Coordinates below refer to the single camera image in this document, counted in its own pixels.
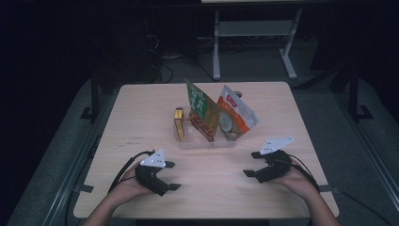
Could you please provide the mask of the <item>black metal stand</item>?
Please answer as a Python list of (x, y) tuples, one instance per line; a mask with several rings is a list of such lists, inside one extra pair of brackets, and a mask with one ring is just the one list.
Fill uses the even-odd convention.
[(90, 100), (91, 106), (83, 110), (80, 118), (94, 122), (99, 114), (99, 83), (96, 72), (90, 77)]
[(349, 78), (349, 98), (348, 110), (351, 118), (359, 122), (360, 120), (371, 120), (374, 116), (366, 105), (358, 105), (359, 75), (356, 67), (352, 69)]

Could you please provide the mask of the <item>person's right hand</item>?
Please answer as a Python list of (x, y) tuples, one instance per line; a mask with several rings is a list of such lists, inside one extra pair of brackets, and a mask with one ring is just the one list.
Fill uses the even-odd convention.
[(319, 192), (300, 169), (301, 166), (292, 159), (290, 169), (282, 177), (271, 180), (271, 183), (285, 186), (303, 200), (311, 200), (316, 195), (319, 195)]

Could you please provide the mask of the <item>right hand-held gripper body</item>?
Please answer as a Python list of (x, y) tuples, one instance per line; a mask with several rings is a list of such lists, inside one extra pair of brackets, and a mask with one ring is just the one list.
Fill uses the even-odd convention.
[(292, 160), (282, 148), (293, 141), (292, 137), (267, 138), (264, 141), (259, 152), (267, 166), (255, 171), (259, 183), (282, 177), (290, 169)]

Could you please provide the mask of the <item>white and orange food packet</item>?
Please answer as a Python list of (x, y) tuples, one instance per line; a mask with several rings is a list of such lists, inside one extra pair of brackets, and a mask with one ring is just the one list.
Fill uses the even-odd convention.
[(219, 112), (219, 128), (228, 140), (235, 141), (258, 122), (254, 111), (228, 86), (221, 90), (217, 104)]

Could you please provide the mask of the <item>small red and gold box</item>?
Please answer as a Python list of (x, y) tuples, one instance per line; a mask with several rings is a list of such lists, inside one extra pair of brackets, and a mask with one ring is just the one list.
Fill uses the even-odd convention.
[(184, 141), (184, 110), (181, 107), (175, 109), (174, 123), (179, 140)]

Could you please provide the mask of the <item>clear plastic container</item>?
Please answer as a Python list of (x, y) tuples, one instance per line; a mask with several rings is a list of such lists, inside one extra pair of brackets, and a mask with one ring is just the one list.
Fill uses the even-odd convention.
[(182, 109), (184, 110), (185, 139), (184, 141), (180, 141), (174, 123), (175, 109), (172, 111), (173, 114), (172, 133), (180, 149), (184, 150), (216, 149), (216, 148), (231, 148), (235, 146), (235, 142), (228, 140), (220, 129), (217, 129), (215, 132), (215, 140), (213, 142), (208, 141), (205, 138), (205, 136), (201, 132), (199, 132), (188, 120), (189, 110), (190, 110), (188, 106), (182, 106)]

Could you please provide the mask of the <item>green and red food packet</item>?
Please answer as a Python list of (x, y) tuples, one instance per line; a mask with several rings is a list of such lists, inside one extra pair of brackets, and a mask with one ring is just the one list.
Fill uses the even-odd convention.
[(209, 141), (215, 141), (220, 108), (203, 90), (185, 79), (190, 112), (188, 120)]

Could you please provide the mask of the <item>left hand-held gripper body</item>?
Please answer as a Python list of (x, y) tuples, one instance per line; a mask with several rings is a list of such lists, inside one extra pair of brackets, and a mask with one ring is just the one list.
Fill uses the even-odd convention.
[(159, 196), (165, 195), (169, 191), (169, 184), (157, 177), (157, 173), (165, 168), (165, 152), (163, 149), (155, 151), (144, 160), (139, 162), (136, 167), (136, 179), (151, 192)]

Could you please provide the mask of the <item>person's left hand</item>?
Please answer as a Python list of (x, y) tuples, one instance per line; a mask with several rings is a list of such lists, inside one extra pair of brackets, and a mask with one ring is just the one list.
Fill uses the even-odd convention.
[(137, 181), (136, 167), (137, 164), (130, 167), (117, 185), (107, 195), (107, 198), (113, 206), (120, 206), (138, 196), (151, 193), (145, 186), (142, 186)]

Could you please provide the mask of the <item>white metal desk frame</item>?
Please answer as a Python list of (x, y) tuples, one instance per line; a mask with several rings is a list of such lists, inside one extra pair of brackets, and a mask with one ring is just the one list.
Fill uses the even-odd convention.
[(280, 58), (288, 77), (297, 79), (295, 69), (289, 57), (290, 50), (295, 39), (302, 8), (295, 12), (292, 20), (272, 21), (221, 21), (219, 11), (215, 12), (214, 22), (214, 51), (213, 51), (213, 78), (221, 79), (219, 64), (219, 39), (227, 37), (286, 37), (287, 41), (283, 48), (279, 49)]

